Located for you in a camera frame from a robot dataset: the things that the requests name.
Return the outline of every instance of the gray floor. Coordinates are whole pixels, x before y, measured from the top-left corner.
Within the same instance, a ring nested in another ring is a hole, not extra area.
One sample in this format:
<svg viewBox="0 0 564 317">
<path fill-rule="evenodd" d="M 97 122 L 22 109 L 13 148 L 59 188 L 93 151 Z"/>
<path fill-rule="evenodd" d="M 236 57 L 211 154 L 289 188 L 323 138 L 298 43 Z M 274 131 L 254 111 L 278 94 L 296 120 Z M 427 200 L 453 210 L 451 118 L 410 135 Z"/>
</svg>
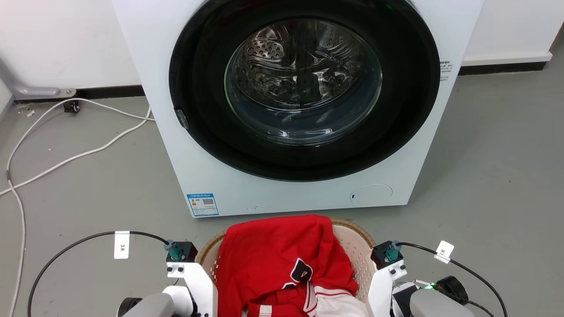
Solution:
<svg viewBox="0 0 564 317">
<path fill-rule="evenodd" d="M 330 210 L 352 219 L 376 241 L 401 240 L 452 257 L 501 293 L 510 316 L 563 316 L 564 43 L 542 72 L 460 77 L 407 206 Z M 104 100 L 144 115 L 144 98 Z M 12 109 L 0 122 L 0 162 L 47 105 Z M 22 144 L 12 164 L 20 183 L 64 159 L 99 147 L 138 120 L 86 105 L 57 112 Z M 7 188 L 0 178 L 0 191 Z M 264 217 L 192 219 L 154 123 L 18 190 L 28 243 L 16 316 L 43 265 L 76 240 L 102 231 L 143 230 L 202 247 L 228 226 Z M 0 314 L 8 313 L 20 248 L 14 196 L 0 197 Z M 121 300 L 159 292 L 171 283 L 162 246 L 132 238 L 127 260 L 114 260 L 113 238 L 84 243 L 55 262 L 37 288 L 33 315 L 115 316 Z M 459 277 L 470 298 L 496 316 L 495 297 L 471 275 L 415 249 L 403 251 L 410 279 Z M 477 316 L 485 316 L 477 311 Z"/>
</svg>

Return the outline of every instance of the washing machine front panel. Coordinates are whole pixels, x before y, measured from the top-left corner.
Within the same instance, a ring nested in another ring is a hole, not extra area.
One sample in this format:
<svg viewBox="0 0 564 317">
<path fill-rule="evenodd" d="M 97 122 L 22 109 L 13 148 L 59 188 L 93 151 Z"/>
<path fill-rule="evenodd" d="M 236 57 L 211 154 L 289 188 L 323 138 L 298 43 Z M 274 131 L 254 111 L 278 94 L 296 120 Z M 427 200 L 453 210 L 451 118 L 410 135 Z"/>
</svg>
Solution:
<svg viewBox="0 0 564 317">
<path fill-rule="evenodd" d="M 482 4 L 482 0 L 428 0 L 414 5 L 436 43 L 441 78 L 427 120 L 404 146 L 378 164 L 357 173 L 314 182 L 288 182 L 251 175 L 225 164 L 221 158 L 202 148 L 178 121 L 169 85 L 171 57 L 187 22 L 203 7 L 203 2 L 114 0 L 118 20 L 184 198 L 190 205 L 189 195 L 213 194 L 218 213 L 196 213 L 192 207 L 187 207 L 187 212 L 194 217 L 406 204 L 437 130 Z M 336 24 L 360 34 L 351 27 L 352 24 Z M 382 85 L 385 80 L 383 72 Z"/>
<path fill-rule="evenodd" d="M 405 1 L 204 4 L 170 64 L 175 110 L 233 168 L 316 181 L 368 168 L 413 137 L 439 87 L 433 37 Z"/>
</svg>

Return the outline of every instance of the beige plastic basket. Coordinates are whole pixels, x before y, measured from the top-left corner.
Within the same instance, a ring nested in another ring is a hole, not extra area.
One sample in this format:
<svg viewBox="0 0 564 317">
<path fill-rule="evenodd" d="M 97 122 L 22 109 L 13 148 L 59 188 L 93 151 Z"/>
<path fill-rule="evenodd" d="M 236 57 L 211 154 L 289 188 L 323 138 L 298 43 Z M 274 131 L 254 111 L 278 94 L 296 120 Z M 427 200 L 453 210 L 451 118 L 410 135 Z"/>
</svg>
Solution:
<svg viewBox="0 0 564 317">
<path fill-rule="evenodd" d="M 365 302 L 372 275 L 376 272 L 370 260 L 372 248 L 376 246 L 376 243 L 364 229 L 350 221 L 342 219 L 331 219 L 331 221 L 333 222 L 333 233 L 341 242 L 355 271 L 354 279 L 359 286 L 356 297 Z M 219 248 L 225 233 L 223 231 L 208 241 L 196 259 L 196 262 L 204 268 L 214 283 L 217 282 Z"/>
</svg>

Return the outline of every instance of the woven basket rim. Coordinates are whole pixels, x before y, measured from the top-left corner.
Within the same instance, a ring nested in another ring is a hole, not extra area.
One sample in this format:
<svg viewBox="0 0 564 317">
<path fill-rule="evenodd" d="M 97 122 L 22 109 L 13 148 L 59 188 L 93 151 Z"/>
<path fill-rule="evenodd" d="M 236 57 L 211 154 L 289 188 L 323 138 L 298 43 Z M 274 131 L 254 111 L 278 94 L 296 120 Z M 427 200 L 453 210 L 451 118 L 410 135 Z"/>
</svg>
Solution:
<svg viewBox="0 0 564 317">
<path fill-rule="evenodd" d="M 370 248 L 374 248 L 376 246 L 374 239 L 372 239 L 372 237 L 366 232 L 366 230 L 362 229 L 356 223 L 349 221 L 349 220 L 338 219 L 338 218 L 331 218 L 331 223 L 334 226 L 347 227 L 347 228 L 353 230 L 359 236 L 362 237 L 362 239 L 368 244 L 368 246 Z M 226 232 L 227 232 L 227 230 L 218 233 L 215 237 L 211 238 L 208 241 L 208 243 L 206 243 L 206 245 L 204 245 L 202 250 L 198 253 L 198 257 L 196 258 L 196 263 L 199 263 L 201 265 L 204 264 L 204 260 L 205 260 L 206 256 L 208 255 L 208 253 L 210 252 L 210 250 L 213 248 L 213 246 L 215 246 L 216 244 L 221 243 L 221 241 L 223 241 L 223 238 L 225 238 Z"/>
</svg>

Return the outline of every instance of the clothes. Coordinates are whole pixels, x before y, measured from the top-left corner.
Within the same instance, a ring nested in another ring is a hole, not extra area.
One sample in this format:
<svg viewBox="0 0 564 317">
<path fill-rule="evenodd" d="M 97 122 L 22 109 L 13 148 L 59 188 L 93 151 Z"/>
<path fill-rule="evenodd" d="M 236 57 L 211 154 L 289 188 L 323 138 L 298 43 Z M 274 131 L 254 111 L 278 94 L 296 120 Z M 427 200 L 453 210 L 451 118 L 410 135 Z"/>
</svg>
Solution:
<svg viewBox="0 0 564 317">
<path fill-rule="evenodd" d="M 366 317 L 349 257 L 327 217 L 270 218 L 231 226 L 219 252 L 218 315 Z"/>
</svg>

